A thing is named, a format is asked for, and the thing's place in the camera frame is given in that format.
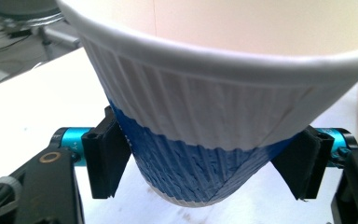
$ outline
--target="white paper cup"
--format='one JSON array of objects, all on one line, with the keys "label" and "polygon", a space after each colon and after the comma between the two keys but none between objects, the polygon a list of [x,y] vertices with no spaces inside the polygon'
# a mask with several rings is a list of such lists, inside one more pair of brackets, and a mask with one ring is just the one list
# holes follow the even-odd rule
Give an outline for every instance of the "white paper cup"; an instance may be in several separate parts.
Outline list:
[{"label": "white paper cup", "polygon": [[207,48],[66,2],[59,2],[62,12],[81,36],[142,175],[182,206],[224,200],[358,81],[358,50],[287,56]]}]

